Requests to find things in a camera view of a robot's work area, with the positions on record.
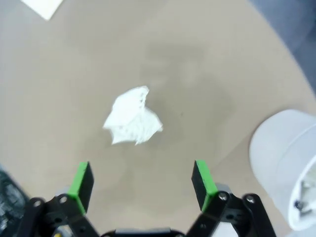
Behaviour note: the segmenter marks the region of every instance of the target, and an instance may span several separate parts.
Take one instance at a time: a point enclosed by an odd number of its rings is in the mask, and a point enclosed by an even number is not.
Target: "white cup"
[[[300,215],[294,206],[301,183],[316,162],[316,117],[285,110],[264,121],[249,148],[250,163],[259,183],[294,230],[316,224],[316,214]]]

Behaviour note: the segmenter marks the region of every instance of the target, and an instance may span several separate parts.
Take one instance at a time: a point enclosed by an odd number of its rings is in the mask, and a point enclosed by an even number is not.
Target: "crumpled paper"
[[[157,131],[162,131],[158,116],[145,106],[147,86],[136,87],[120,95],[112,106],[103,128],[112,135],[112,144],[148,141]]]

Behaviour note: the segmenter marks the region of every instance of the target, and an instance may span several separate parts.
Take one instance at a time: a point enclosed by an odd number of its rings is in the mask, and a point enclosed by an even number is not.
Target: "dark object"
[[[10,176],[0,170],[0,237],[12,237],[17,233],[28,201]]]
[[[83,182],[85,185],[80,188],[82,194],[84,189],[91,193],[93,179],[88,180],[89,185]],[[102,237],[209,237],[220,222],[231,223],[240,237],[276,237],[259,196],[247,194],[239,199],[224,191],[212,193],[205,210],[187,234],[172,229],[114,230]],[[75,237],[99,237],[82,213],[77,200],[68,194],[54,197],[49,202],[32,198],[26,205],[17,237],[34,237],[37,234],[51,237],[55,229],[62,225],[68,225]]]

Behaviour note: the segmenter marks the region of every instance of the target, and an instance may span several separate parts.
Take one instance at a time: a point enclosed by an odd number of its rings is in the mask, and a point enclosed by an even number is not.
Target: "white paper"
[[[38,15],[48,21],[63,0],[21,0]]]
[[[157,131],[162,131],[158,116],[145,107],[148,87],[141,86],[120,95],[112,106],[103,128],[110,130],[112,144],[148,141]]]

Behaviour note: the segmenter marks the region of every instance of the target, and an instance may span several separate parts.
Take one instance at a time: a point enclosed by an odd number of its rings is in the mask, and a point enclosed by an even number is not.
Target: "beige floor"
[[[139,85],[164,131],[111,146],[101,127],[112,102]],[[316,113],[301,70],[246,0],[65,0],[49,22],[18,0],[0,3],[0,163],[30,195],[50,199],[89,160],[88,216],[100,232],[188,229],[198,158],[236,195],[260,195],[284,236],[248,144],[285,108]]]

